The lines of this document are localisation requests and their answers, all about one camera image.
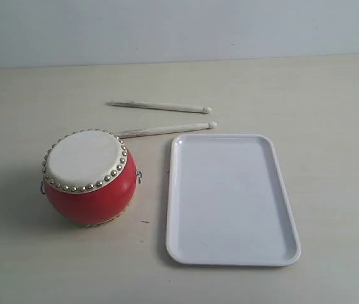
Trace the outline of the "white wooden drumstick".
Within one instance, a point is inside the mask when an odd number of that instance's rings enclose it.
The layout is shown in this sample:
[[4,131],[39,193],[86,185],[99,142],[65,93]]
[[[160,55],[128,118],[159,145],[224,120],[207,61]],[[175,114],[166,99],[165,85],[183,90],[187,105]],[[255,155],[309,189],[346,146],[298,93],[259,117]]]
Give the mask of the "white wooden drumstick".
[[166,127],[154,127],[149,129],[137,129],[115,132],[114,135],[121,139],[155,136],[161,134],[176,134],[183,132],[195,132],[199,130],[210,130],[217,126],[216,122],[190,123],[184,125],[172,125]]
[[212,109],[208,106],[193,106],[186,104],[169,104],[169,103],[149,103],[137,101],[110,101],[112,106],[121,106],[127,108],[144,108],[151,110],[180,111],[189,113],[210,114]]

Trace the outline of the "red small drum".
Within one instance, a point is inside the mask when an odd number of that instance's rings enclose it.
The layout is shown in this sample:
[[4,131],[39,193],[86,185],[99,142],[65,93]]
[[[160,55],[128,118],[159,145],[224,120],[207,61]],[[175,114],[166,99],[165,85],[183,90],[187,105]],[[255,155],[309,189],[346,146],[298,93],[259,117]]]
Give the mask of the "red small drum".
[[48,149],[40,191],[66,219],[94,227],[119,217],[141,181],[123,134],[87,129],[67,134]]

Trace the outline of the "white rectangular plastic tray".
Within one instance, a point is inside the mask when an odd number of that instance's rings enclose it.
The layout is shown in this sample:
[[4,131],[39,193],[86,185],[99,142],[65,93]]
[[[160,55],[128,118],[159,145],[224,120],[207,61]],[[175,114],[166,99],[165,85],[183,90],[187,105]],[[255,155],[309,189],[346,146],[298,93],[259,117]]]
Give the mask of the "white rectangular plastic tray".
[[185,265],[295,263],[301,245],[271,140],[259,134],[176,137],[165,244]]

